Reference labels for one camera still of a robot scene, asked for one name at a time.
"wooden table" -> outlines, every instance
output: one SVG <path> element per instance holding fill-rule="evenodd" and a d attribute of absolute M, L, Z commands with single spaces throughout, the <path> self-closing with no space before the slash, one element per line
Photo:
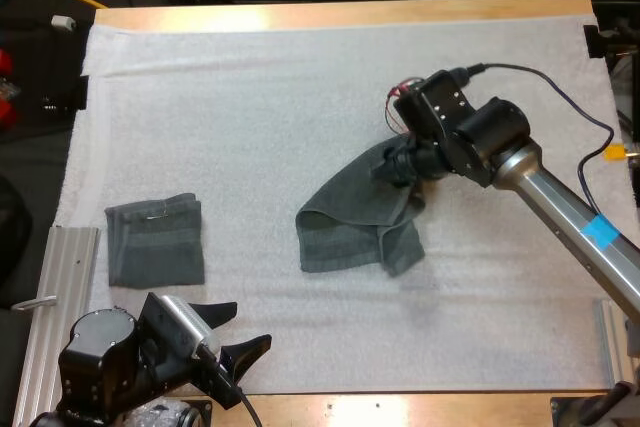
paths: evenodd
<path fill-rule="evenodd" d="M 408 0 L 105 9 L 96 12 L 96 23 L 139 31 L 250 32 L 591 13 L 590 0 Z M 251 400 L 265 427 L 547 427 L 551 425 L 550 397 L 595 394 L 311 394 L 259 395 Z M 214 409 L 215 427 L 250 425 L 241 406 L 226 412 Z"/>

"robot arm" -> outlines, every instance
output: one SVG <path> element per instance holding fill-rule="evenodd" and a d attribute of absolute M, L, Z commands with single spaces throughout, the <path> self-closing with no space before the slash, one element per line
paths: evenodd
<path fill-rule="evenodd" d="M 635 323 L 640 250 L 542 165 L 523 112 L 494 97 L 474 109 L 461 87 L 483 66 L 440 71 L 408 86 L 395 108 L 411 135 L 374 178 L 397 185 L 457 173 L 516 192 Z"/>

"yellow connector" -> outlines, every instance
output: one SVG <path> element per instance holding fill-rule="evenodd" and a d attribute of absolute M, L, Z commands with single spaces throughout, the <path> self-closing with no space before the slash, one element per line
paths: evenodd
<path fill-rule="evenodd" d="M 627 151 L 623 144 L 611 144 L 604 150 L 605 160 L 625 160 L 627 158 Z"/>

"folded gray towel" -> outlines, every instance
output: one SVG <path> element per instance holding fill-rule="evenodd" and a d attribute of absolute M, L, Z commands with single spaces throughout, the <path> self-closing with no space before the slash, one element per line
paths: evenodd
<path fill-rule="evenodd" d="M 417 186 L 397 188 L 371 178 L 394 137 L 369 149 L 329 180 L 296 215 L 300 264 L 328 272 L 379 262 L 392 276 L 424 257 L 413 218 L 424 209 Z"/>
<path fill-rule="evenodd" d="M 147 289 L 204 283 L 200 202 L 194 194 L 110 207 L 109 285 Z"/>

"metal bracket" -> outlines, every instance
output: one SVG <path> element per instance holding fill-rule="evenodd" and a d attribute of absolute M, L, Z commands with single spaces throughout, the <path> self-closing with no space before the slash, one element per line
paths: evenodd
<path fill-rule="evenodd" d="M 611 373 L 611 385 L 618 382 L 636 384 L 640 359 L 627 355 L 626 317 L 622 309 L 612 300 L 600 302 L 605 349 Z"/>
<path fill-rule="evenodd" d="M 69 342 L 71 327 L 86 311 L 98 236 L 96 228 L 51 227 L 38 295 L 13 306 L 34 309 L 13 427 L 28 426 L 60 400 L 58 355 Z"/>

